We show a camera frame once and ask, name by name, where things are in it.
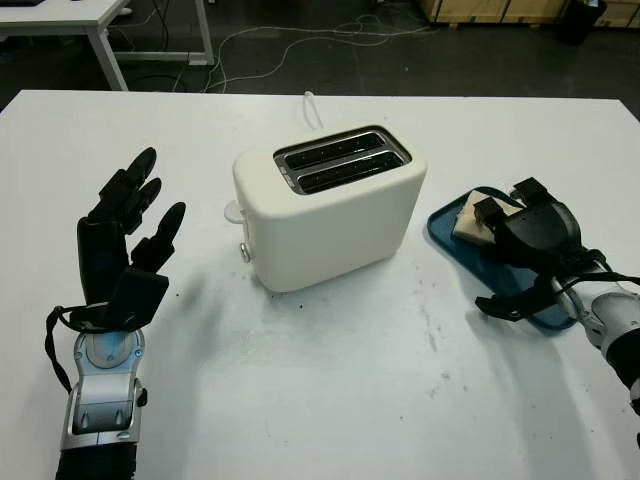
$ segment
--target wooden crate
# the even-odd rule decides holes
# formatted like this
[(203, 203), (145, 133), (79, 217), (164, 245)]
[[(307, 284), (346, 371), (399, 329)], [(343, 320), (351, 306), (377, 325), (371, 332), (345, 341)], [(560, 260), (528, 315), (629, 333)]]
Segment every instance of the wooden crate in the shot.
[(511, 0), (503, 23), (554, 23), (566, 0)]
[(640, 5), (638, 5), (638, 10), (636, 10), (636, 14), (633, 19), (631, 19), (629, 28), (640, 28)]
[(507, 0), (419, 0), (431, 22), (499, 23)]
[(637, 14), (638, 3), (607, 2), (607, 10), (596, 21), (596, 26), (626, 28)]
[[(554, 23), (569, 0), (418, 0), (434, 23)], [(640, 0), (608, 2), (598, 27), (640, 28)]]

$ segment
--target table leg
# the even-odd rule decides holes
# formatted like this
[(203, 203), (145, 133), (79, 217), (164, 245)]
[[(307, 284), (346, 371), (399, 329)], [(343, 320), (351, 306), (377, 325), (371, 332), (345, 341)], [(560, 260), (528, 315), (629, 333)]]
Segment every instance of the table leg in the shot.
[(111, 50), (111, 45), (109, 45), (105, 30), (102, 28), (87, 28), (86, 32), (111, 89), (123, 92), (129, 91), (113, 50)]
[(207, 21), (207, 11), (204, 8), (204, 0), (196, 0), (196, 13), (200, 24), (200, 35), (202, 36), (202, 45), (204, 47), (204, 55), (207, 58), (207, 65), (213, 65), (213, 46), (211, 45), (211, 34), (209, 33), (209, 22)]

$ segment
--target desk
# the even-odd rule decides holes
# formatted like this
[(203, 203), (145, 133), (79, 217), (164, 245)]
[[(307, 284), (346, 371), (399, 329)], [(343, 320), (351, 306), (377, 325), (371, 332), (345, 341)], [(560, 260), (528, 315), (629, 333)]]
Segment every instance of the desk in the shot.
[(107, 39), (107, 26), (129, 0), (45, 0), (33, 7), (1, 7), (0, 37), (16, 35), (86, 35), (113, 90), (127, 91), (121, 60), (193, 60), (213, 63), (213, 48), (203, 0), (195, 0), (204, 53), (119, 52)]
[[(640, 421), (577, 325), (545, 337), (478, 314), (488, 292), (425, 239), (426, 217), (477, 185), (528, 175), (586, 245), (640, 272), (640, 124), (618, 101), (317, 97), (325, 125), (385, 121), (430, 164), (397, 254), (273, 295), (223, 219), (231, 163), (308, 130), (302, 96), (20, 93), (0, 115), (0, 468), (50, 479), (66, 394), (42, 343), (82, 302), (75, 223), (107, 178), (158, 150), (163, 191), (136, 242), (187, 203), (171, 286), (145, 329), (138, 479), (637, 478)], [(65, 367), (74, 335), (60, 328)]]

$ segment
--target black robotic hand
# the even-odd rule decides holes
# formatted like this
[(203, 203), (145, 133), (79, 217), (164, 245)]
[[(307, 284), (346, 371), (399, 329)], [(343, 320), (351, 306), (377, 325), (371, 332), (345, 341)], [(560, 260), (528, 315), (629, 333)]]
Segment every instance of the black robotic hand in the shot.
[[(125, 236), (160, 192), (160, 179), (145, 183), (156, 161), (143, 151), (118, 170), (100, 191), (100, 201), (78, 221), (80, 278), (86, 305), (55, 307), (47, 317), (45, 351), (69, 393), (56, 479), (133, 477), (141, 409), (147, 391), (136, 378), (145, 350), (140, 330), (153, 319), (169, 286), (157, 271), (174, 252), (185, 204), (174, 204), (155, 235), (127, 254)], [(74, 346), (78, 382), (72, 388), (56, 358), (57, 321), (80, 333)]]

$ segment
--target black bin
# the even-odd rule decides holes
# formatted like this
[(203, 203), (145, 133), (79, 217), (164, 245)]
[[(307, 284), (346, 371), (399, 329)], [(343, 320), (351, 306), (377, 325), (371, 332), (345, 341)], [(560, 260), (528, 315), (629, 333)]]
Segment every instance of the black bin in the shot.
[(558, 25), (558, 38), (571, 45), (580, 45), (606, 9), (607, 3), (604, 0), (599, 0), (595, 5), (569, 0), (564, 17)]

